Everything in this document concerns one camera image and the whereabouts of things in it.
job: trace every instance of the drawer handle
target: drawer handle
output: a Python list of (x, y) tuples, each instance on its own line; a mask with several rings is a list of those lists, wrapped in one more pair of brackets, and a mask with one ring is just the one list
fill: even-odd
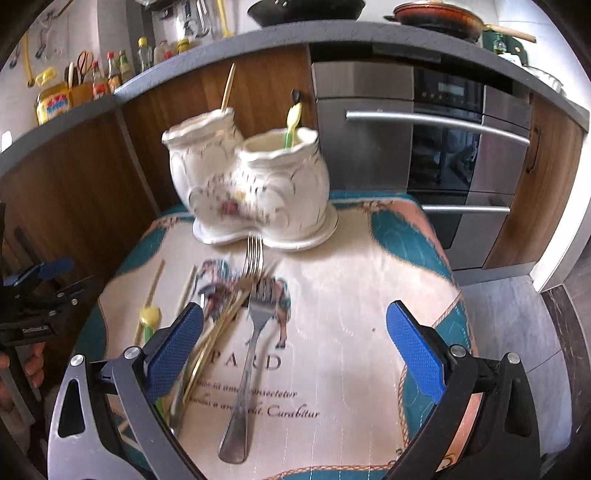
[(366, 120), (376, 122), (401, 122), (417, 125), (431, 125), (433, 127), (447, 127), (458, 130), (467, 130), (481, 134), (492, 134), (504, 137), (517, 143), (529, 146), (530, 139), (516, 135), (498, 128), (487, 127), (486, 125), (459, 120), (457, 118), (448, 118), (438, 115), (427, 115), (425, 113), (406, 113), (406, 112), (370, 112), (370, 111), (346, 111), (347, 121)]
[(425, 213), (504, 213), (508, 214), (509, 207), (495, 205), (422, 205)]
[(534, 161), (532, 164), (525, 169), (525, 173), (532, 173), (534, 171), (535, 165), (538, 163), (538, 155), (540, 154), (540, 144), (542, 143), (542, 127), (536, 125), (534, 128), (535, 133), (538, 134), (538, 142), (535, 146), (535, 155)]

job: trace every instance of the fork handle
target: fork handle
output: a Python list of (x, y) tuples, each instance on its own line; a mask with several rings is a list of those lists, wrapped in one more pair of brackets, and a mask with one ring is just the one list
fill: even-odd
[(242, 372), (238, 394), (236, 395), (236, 403), (232, 409), (228, 428), (217, 452), (217, 456), (222, 462), (234, 464), (244, 463), (248, 455), (248, 401), (250, 399), (248, 387), (251, 384), (256, 343), (260, 334), (260, 330), (254, 329), (251, 341), (248, 344), (246, 363)]

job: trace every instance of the tablecloth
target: tablecloth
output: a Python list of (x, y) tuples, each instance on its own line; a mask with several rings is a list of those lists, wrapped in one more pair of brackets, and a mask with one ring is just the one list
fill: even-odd
[[(245, 361), (252, 322), (241, 311), (191, 396), (179, 441), (212, 479), (317, 480), (380, 478), (427, 418), (433, 403), (406, 374), (386, 330), (385, 311), (402, 300), (449, 344), (474, 351), (461, 293), (432, 227), (407, 196), (339, 203), (335, 234), (304, 252), (265, 249), (265, 265), (285, 282), (287, 341), (280, 323), (266, 325), (256, 350), (249, 415), (250, 454), (242, 465), (217, 458)], [(194, 265), (222, 262), (240, 271), (246, 242), (203, 245), (182, 208), (156, 219), (105, 287), (75, 350), (89, 360), (114, 358), (132, 345), (138, 313), (162, 259), (153, 304), (161, 327), (174, 321)], [(453, 463), (478, 409), (470, 402), (444, 465)], [(112, 402), (118, 423), (124, 420)], [(133, 432), (123, 436), (145, 466)]]

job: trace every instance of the blue gripper pad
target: blue gripper pad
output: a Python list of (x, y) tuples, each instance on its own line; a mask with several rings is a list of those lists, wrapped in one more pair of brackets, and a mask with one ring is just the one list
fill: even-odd
[(390, 338), (407, 364), (408, 371), (423, 395), (439, 403), (445, 391), (443, 365), (397, 302), (386, 312), (386, 328)]
[(202, 331), (203, 310), (192, 303), (170, 327), (154, 333), (144, 349), (147, 353), (153, 342), (157, 345), (157, 350), (146, 358), (146, 398), (150, 403), (168, 395)]
[(62, 257), (55, 262), (43, 264), (39, 269), (39, 280), (51, 280), (64, 273), (71, 272), (74, 268), (74, 261), (71, 258)]

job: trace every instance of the oven control panel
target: oven control panel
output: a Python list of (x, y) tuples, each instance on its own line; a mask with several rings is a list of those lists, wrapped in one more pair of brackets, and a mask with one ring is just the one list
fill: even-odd
[(414, 100), (482, 113), (484, 85), (462, 77), (414, 69)]

